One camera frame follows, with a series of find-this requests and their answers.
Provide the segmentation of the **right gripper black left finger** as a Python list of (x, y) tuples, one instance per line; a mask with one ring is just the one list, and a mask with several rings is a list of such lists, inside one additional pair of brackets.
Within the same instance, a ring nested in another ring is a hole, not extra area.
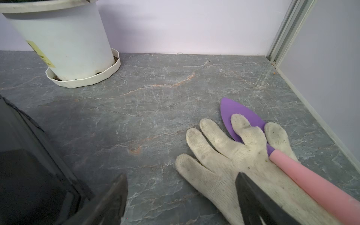
[(128, 180), (119, 174), (107, 188), (79, 212), (64, 222), (65, 225), (119, 225), (125, 214)]

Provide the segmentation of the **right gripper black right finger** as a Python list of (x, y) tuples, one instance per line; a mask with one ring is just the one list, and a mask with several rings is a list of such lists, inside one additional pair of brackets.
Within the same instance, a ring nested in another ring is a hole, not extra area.
[(278, 206), (245, 173), (235, 180), (242, 218), (246, 225), (298, 225), (292, 216)]

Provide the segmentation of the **black poker set case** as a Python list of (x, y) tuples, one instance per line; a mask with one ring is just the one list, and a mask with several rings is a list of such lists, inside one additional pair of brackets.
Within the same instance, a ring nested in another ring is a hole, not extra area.
[(44, 130), (1, 97), (1, 224), (60, 225), (93, 198)]

